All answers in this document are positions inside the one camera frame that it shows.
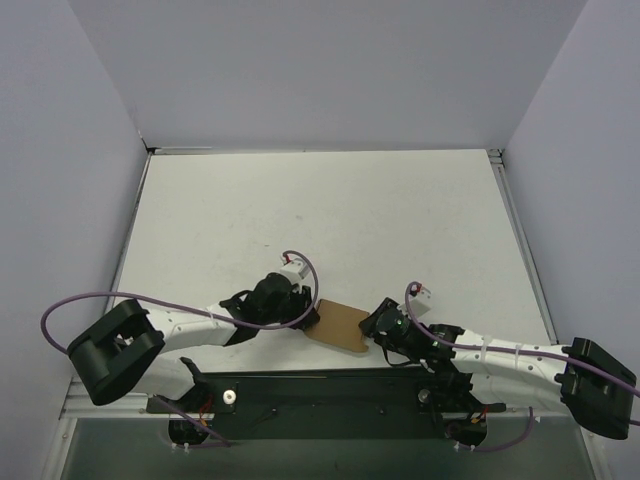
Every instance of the metal frame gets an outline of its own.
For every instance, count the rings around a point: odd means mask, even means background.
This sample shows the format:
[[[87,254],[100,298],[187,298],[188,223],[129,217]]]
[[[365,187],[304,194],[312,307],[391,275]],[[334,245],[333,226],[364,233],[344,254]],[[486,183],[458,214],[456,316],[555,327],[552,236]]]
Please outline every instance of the metal frame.
[[[180,152],[177,152],[173,149],[167,149],[166,151],[163,149],[158,149],[155,151],[155,153],[149,153],[149,155],[147,156],[147,161],[142,174],[142,178],[140,179],[140,184],[138,186],[134,212],[131,216],[127,237],[125,239],[125,243],[124,243],[124,246],[120,255],[120,259],[118,262],[118,267],[113,278],[112,289],[117,288],[117,285],[120,280],[120,276],[121,276],[123,265],[124,265],[124,258],[126,256],[127,248],[129,246],[129,241],[133,231],[133,225],[135,223],[135,218],[138,211],[138,205],[140,203],[140,198],[142,195],[142,190],[143,190],[144,182],[147,176],[151,157],[154,154],[172,155],[177,153],[211,154],[214,152],[210,149],[185,149]],[[491,162],[491,167],[493,169],[496,182],[498,184],[498,188],[500,189],[500,193],[502,194],[505,209],[507,211],[507,215],[509,216],[509,220],[511,222],[511,226],[514,231],[516,241],[520,248],[522,260],[527,269],[527,274],[529,275],[531,287],[533,289],[536,301],[538,303],[538,308],[540,309],[540,313],[541,313],[545,328],[547,330],[547,334],[552,343],[558,343],[558,338],[555,332],[555,328],[553,326],[553,322],[551,320],[549,309],[547,307],[544,291],[542,289],[540,278],[538,276],[538,271],[536,269],[535,262],[531,254],[531,250],[529,248],[529,243],[527,242],[524,229],[518,217],[518,213],[515,208],[513,197],[511,195],[511,190],[509,188],[508,180],[506,177],[504,164],[502,162],[502,150],[500,149],[487,150],[487,155],[489,157],[489,161]],[[107,303],[107,308],[110,308],[112,304],[113,304],[113,300]],[[58,422],[58,427],[55,432],[54,440],[51,445],[51,449],[49,451],[47,461],[45,463],[42,479],[58,480],[61,477],[64,466],[66,464],[67,455],[69,453],[69,446],[71,444],[71,440],[75,432],[77,419],[79,418],[156,418],[157,419],[158,415],[150,415],[146,413],[145,411],[146,404],[147,404],[147,397],[145,395],[127,395],[123,399],[117,402],[114,402],[113,404],[107,407],[96,407],[95,405],[93,405],[93,403],[91,403],[89,395],[87,391],[84,389],[84,386],[82,385],[82,383],[79,381],[77,377],[74,377],[71,381],[69,392],[62,409],[60,421]],[[522,411],[518,410],[518,411],[513,411],[512,414],[524,415],[525,412],[524,410]],[[592,433],[584,429],[581,429],[581,433],[582,433],[585,449],[587,451],[587,455],[589,457],[595,478],[597,480],[612,480],[613,477],[611,474],[611,469],[606,459],[604,444],[602,440],[599,437],[593,435]]]

